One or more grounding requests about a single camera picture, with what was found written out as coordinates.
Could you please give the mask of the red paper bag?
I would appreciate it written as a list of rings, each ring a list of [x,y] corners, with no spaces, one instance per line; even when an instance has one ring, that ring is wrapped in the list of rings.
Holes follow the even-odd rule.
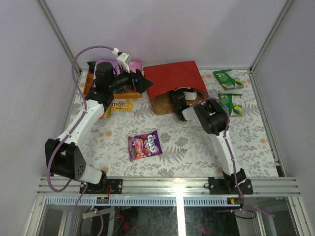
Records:
[[[156,115],[171,114],[174,105],[169,92],[189,88],[197,92],[197,98],[188,104],[208,98],[206,86],[194,61],[173,62],[143,67],[144,77],[153,82],[147,90],[150,103]]]

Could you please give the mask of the yellow chocolate candy packet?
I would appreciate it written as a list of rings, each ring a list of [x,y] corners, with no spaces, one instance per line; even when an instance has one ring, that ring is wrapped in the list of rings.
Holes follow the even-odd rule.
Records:
[[[111,109],[113,111],[131,111],[133,104],[131,102],[113,102]]]

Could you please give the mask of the green snack packet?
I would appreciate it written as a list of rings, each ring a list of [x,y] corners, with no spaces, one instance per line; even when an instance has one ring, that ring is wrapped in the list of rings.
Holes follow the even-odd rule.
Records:
[[[243,89],[245,86],[242,81],[238,78],[232,77],[229,74],[231,71],[232,69],[214,71],[213,75],[225,89]]]
[[[229,110],[231,117],[243,117],[244,112],[242,108],[242,95],[234,93],[219,93],[219,100],[221,100]]]

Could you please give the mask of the purple candy packet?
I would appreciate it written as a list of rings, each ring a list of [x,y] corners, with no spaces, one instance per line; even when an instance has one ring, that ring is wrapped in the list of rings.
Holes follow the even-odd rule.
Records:
[[[130,161],[162,154],[158,132],[129,136],[128,152]]]

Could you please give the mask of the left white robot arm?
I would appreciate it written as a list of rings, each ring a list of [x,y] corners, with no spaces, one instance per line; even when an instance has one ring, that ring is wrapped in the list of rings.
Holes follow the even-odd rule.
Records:
[[[89,183],[95,193],[102,194],[108,187],[106,173],[88,166],[80,147],[93,125],[110,107],[116,92],[128,88],[143,93],[153,82],[146,79],[140,69],[117,72],[109,62],[97,64],[94,75],[81,111],[61,135],[46,141],[45,154],[47,175],[55,174]]]

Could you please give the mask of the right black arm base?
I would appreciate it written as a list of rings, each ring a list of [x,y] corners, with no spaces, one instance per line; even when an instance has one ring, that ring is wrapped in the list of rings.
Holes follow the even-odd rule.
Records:
[[[223,173],[223,178],[209,177],[209,191],[212,195],[229,195],[239,194],[239,189],[244,195],[252,195],[252,182],[247,178],[243,168],[236,173],[237,182],[235,182],[234,174],[227,175]]]

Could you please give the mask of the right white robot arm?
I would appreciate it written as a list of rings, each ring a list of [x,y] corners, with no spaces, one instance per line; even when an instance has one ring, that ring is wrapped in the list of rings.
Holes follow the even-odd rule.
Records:
[[[170,101],[174,105],[176,117],[184,122],[199,120],[204,131],[215,142],[222,163],[225,190],[235,194],[242,188],[242,183],[247,179],[244,169],[236,159],[229,135],[230,116],[227,106],[217,98],[207,98],[194,105],[187,104],[186,89],[170,91]]]

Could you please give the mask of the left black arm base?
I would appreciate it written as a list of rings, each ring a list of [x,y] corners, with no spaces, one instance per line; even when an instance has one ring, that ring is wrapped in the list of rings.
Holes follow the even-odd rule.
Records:
[[[85,194],[118,195],[122,194],[123,180],[121,178],[102,179],[99,184],[88,183]]]

